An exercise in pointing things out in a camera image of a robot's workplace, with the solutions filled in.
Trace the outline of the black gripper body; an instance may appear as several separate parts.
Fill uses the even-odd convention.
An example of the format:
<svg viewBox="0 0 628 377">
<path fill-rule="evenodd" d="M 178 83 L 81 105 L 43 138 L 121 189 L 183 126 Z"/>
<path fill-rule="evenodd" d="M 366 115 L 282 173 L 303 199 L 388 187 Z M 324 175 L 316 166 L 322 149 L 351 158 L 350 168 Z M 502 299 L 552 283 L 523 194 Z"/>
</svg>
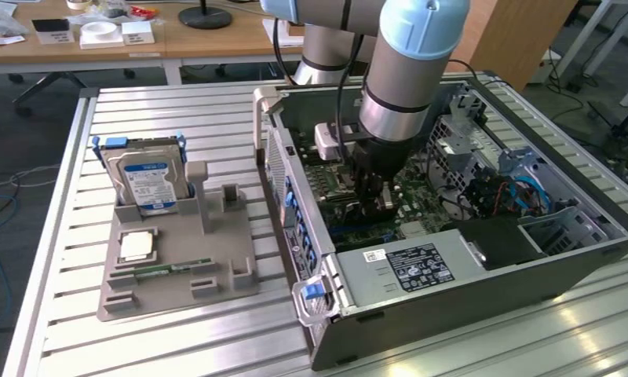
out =
<svg viewBox="0 0 628 377">
<path fill-rule="evenodd" d="M 380 189 L 394 181 L 407 163 L 408 142 L 368 138 L 356 142 L 352 151 L 352 173 L 356 189 Z"/>
</svg>

